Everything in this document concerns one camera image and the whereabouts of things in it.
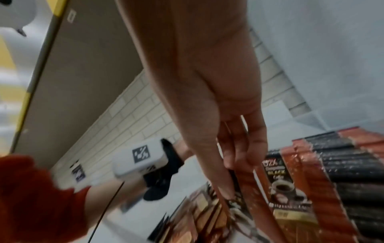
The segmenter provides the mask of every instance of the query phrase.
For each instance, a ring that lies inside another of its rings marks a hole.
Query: orange sleeve
[[[84,215],[89,187],[57,189],[46,170],[34,167],[31,157],[0,158],[0,212],[6,213],[12,242],[65,243],[87,234]]]

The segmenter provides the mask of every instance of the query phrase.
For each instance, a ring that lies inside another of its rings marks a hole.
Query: black cable
[[[91,237],[90,237],[89,240],[88,240],[88,243],[91,242],[91,240],[92,240],[92,238],[93,238],[93,235],[95,234],[95,232],[96,232],[96,230],[97,230],[97,227],[99,226],[101,220],[102,220],[103,217],[104,217],[104,214],[107,212],[107,210],[108,210],[109,206],[111,205],[113,199],[115,199],[116,195],[119,193],[119,191],[120,191],[120,189],[123,187],[123,185],[124,185],[124,181],[123,181],[123,183],[121,183],[119,189],[117,189],[117,191],[115,192],[115,195],[113,195],[112,199],[108,202],[108,205],[105,207],[104,212],[101,214],[100,219],[99,219],[99,221],[97,222],[96,227],[95,227],[95,229],[93,230],[93,232],[92,232],[92,234],[91,234]]]

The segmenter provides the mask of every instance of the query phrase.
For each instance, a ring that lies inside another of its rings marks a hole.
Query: stack of coffee packets
[[[384,136],[353,127],[292,143],[254,173],[230,171],[234,200],[197,190],[155,242],[235,242],[237,231],[262,243],[384,243]]]

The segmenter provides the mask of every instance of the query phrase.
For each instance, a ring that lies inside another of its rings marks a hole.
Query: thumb
[[[224,166],[216,141],[212,141],[206,145],[203,144],[204,143],[199,143],[197,146],[191,146],[203,173],[212,184],[219,188],[220,193],[225,199],[229,200],[234,198],[235,191],[233,181],[228,169]]]

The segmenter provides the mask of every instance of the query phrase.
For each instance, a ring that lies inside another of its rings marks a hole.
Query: gray panel
[[[73,24],[66,21],[70,9]],[[71,1],[15,152],[50,168],[142,70],[114,1]]]

